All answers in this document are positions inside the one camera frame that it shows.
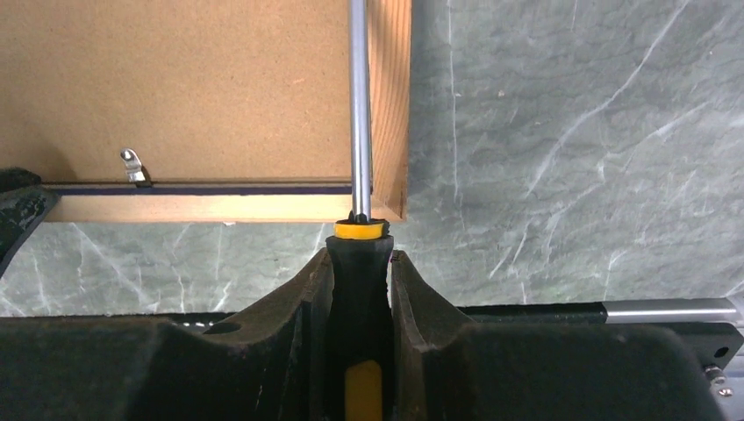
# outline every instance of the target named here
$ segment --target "screwdriver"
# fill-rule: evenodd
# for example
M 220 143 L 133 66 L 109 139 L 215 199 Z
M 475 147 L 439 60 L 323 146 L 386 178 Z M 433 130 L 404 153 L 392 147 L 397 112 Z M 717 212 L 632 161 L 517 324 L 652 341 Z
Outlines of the screwdriver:
M 392 412 L 393 323 L 387 271 L 390 225 L 371 213 L 367 5 L 349 0 L 352 210 L 325 240 L 333 303 L 325 336 L 325 411 L 331 420 L 380 421 Z

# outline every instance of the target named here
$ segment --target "wooden frame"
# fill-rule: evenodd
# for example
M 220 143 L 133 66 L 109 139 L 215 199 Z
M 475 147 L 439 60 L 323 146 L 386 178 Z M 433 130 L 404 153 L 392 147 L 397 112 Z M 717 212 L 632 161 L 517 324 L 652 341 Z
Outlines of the wooden frame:
M 400 221 L 406 212 L 411 0 L 368 2 L 368 33 L 374 171 L 372 213 L 375 218 Z M 314 165 L 322 166 L 323 162 Z M 90 187 L 90 193 L 63 196 L 47 221 L 330 222 L 344 218 L 351 209 L 349 195 L 97 196 L 95 186 L 81 187 Z

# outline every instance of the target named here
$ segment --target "black and yellow handle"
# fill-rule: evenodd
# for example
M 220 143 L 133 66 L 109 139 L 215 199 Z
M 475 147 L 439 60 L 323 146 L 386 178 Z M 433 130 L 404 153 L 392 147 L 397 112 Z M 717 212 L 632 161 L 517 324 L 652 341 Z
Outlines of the black and yellow handle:
M 331 420 L 381 421 L 394 395 L 388 223 L 339 221 L 325 240 L 333 264 L 326 327 L 325 409 Z

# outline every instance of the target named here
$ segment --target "metal rod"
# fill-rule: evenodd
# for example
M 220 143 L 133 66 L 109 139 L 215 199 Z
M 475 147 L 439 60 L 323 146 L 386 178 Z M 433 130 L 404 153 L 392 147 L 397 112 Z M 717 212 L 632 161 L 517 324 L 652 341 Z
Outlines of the metal rod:
M 351 95 L 351 176 L 354 217 L 368 221 L 371 206 L 371 130 L 369 117 L 369 65 L 367 1 L 349 0 L 349 81 Z
M 740 322 L 736 306 L 726 298 L 608 301 L 603 305 L 608 324 Z

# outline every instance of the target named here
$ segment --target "gray marble surface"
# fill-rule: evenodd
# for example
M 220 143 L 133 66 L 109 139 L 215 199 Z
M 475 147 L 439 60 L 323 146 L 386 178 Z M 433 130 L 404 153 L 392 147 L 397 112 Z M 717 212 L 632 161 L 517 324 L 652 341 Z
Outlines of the gray marble surface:
M 416 0 L 397 247 L 457 304 L 744 289 L 744 3 Z M 239 310 L 330 225 L 42 225 L 0 315 Z

